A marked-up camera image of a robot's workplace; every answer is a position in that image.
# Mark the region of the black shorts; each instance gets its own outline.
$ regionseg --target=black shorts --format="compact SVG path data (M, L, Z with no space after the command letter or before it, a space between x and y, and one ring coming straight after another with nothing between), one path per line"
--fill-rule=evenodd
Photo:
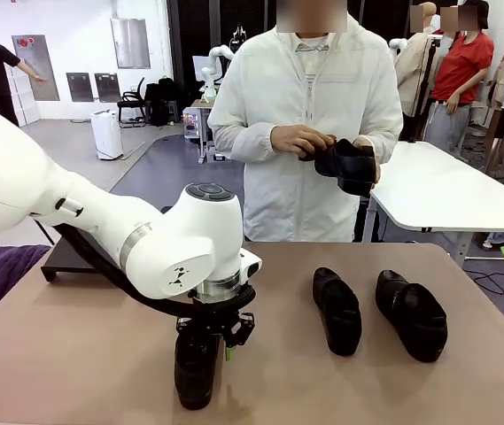
M12 96L0 96L0 115L19 127L18 117L13 110Z

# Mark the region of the white robotic arm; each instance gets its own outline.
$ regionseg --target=white robotic arm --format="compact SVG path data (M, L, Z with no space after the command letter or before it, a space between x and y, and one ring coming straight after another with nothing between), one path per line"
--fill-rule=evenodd
M227 60L232 60L234 58L234 52L226 45L219 47L214 47L208 53L208 66L202 68L202 75L205 77L205 94L203 98L206 102L210 102L216 98L216 88L214 87L213 76L218 73L216 67L216 58L223 56Z
M196 289L204 303L224 301L261 266L241 248L240 205L223 188L190 185L162 214L142 199L112 195L66 171L0 117L0 231L28 215L93 235L148 298Z

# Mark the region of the black chair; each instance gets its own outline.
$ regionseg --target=black chair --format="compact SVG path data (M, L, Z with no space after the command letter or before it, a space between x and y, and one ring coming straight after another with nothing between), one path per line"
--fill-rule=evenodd
M137 92L126 91L123 95L121 95L121 101L118 102L118 122L120 123L121 128L139 128L145 127L147 125L147 119L145 118L145 99L142 97L142 84L145 80L145 77L139 81L139 85L137 86ZM121 120L121 110L122 108L131 108L139 110L142 112L141 117L137 117L133 121L122 121Z

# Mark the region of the hand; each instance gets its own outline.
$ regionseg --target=hand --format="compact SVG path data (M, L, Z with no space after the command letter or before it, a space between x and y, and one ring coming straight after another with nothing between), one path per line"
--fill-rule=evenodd
M314 155L316 151L326 151L334 143L331 136L303 124L274 127L271 131L274 151L294 153L299 158L304 158L309 153Z
M361 136L358 137L356 140L354 140L353 145L357 148L361 148L363 146L369 146L372 149L374 148L374 145L370 142L370 140L368 140L366 137L361 137ZM379 180L381 178L382 178L382 168L379 166L379 164L376 161L376 179L374 180L374 183L379 183Z
M461 95L454 92L446 101L446 113L452 115L458 109L458 103L461 101Z

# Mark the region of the red t-shirt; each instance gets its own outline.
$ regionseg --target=red t-shirt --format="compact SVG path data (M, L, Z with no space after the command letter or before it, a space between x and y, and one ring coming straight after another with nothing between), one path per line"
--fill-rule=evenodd
M438 70L435 89L432 96L435 100L448 98L466 81L481 69L492 64L493 41L484 33L480 33L476 40L464 44L461 35L448 52ZM478 86L461 94L461 104L471 104L476 100Z

